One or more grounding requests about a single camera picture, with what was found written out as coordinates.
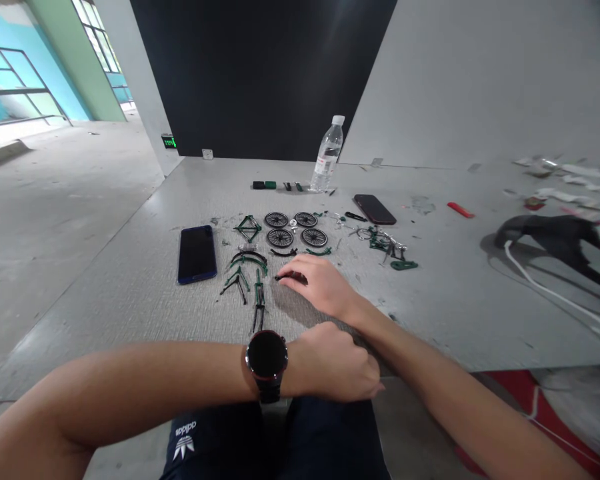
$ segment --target gray table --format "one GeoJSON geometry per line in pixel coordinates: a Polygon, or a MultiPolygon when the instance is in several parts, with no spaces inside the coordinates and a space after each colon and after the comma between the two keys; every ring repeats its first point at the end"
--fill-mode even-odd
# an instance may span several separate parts
{"type": "MultiPolygon", "coordinates": [[[[312,164],[255,160],[186,159],[68,288],[0,368],[0,399],[20,396],[44,374],[69,359],[137,341],[195,339],[244,343],[253,318],[253,293],[243,306],[237,291],[218,294],[226,266],[242,236],[232,230],[246,214],[263,225],[257,237],[268,252],[270,211],[356,211],[351,198],[371,193],[396,216],[386,230],[408,245],[407,258],[418,269],[394,271],[384,254],[368,242],[335,229],[321,218],[329,236],[329,257],[366,298],[404,328],[436,345],[471,371],[600,364],[600,338],[587,317],[534,291],[495,249],[493,234],[506,219],[528,211],[503,194],[506,188],[532,193],[558,179],[537,180],[509,162],[494,162],[476,172],[400,167],[340,165],[336,193],[287,192],[282,181],[300,180],[312,164]],[[276,191],[254,191],[253,180],[275,180],[276,191]],[[435,210],[416,208],[427,203],[435,210]],[[446,206],[456,201],[476,218],[466,219],[446,206]],[[176,282],[180,230],[214,226],[217,278],[180,286],[176,282]]],[[[557,214],[557,202],[540,213],[557,214]]],[[[600,287],[559,261],[543,256],[531,240],[513,253],[536,280],[600,313],[600,287]]],[[[296,247],[304,246],[296,238],[296,247]]],[[[586,249],[600,268],[600,253],[586,249]]],[[[273,275],[285,259],[271,256],[264,278],[265,327],[294,339],[326,320],[273,275]]],[[[246,267],[250,283],[255,266],[246,267]]]]}

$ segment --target phone screen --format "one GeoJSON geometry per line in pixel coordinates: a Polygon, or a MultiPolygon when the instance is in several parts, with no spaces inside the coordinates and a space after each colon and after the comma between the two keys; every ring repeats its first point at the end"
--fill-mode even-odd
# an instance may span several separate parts
{"type": "Polygon", "coordinates": [[[376,225],[393,225],[396,222],[394,216],[374,195],[356,195],[353,201],[376,225]]]}
{"type": "Polygon", "coordinates": [[[210,225],[180,232],[178,282],[192,283],[218,274],[215,264],[213,230],[210,225]]]}

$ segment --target plastic water bottle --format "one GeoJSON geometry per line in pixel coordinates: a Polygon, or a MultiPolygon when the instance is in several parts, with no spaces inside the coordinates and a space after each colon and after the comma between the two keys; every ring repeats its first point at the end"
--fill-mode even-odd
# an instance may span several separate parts
{"type": "Polygon", "coordinates": [[[336,162],[342,150],[343,135],[342,124],[345,118],[342,115],[334,116],[331,121],[331,128],[327,131],[320,150],[318,151],[318,160],[315,161],[315,168],[309,186],[310,191],[325,192],[329,187],[329,181],[333,175],[336,162]]]}

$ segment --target watch strap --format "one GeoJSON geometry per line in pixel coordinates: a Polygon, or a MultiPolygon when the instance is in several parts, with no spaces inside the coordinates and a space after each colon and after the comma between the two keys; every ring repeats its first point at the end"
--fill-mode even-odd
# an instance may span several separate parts
{"type": "Polygon", "coordinates": [[[280,400],[280,384],[282,379],[276,380],[255,380],[255,384],[260,390],[261,403],[275,403],[280,400]]]}

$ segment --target white wall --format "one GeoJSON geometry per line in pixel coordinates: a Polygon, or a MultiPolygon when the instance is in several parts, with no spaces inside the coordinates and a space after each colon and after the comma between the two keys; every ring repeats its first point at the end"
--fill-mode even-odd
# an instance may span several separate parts
{"type": "MultiPolygon", "coordinates": [[[[96,4],[168,174],[179,157],[129,0],[96,4]]],[[[600,0],[398,0],[341,162],[536,153],[600,160],[600,0]]]]}
{"type": "Polygon", "coordinates": [[[165,176],[168,176],[178,166],[182,157],[178,155],[178,150],[167,150],[162,142],[161,135],[171,133],[171,127],[131,4],[129,0],[96,0],[95,4],[125,74],[160,168],[165,176]]]}

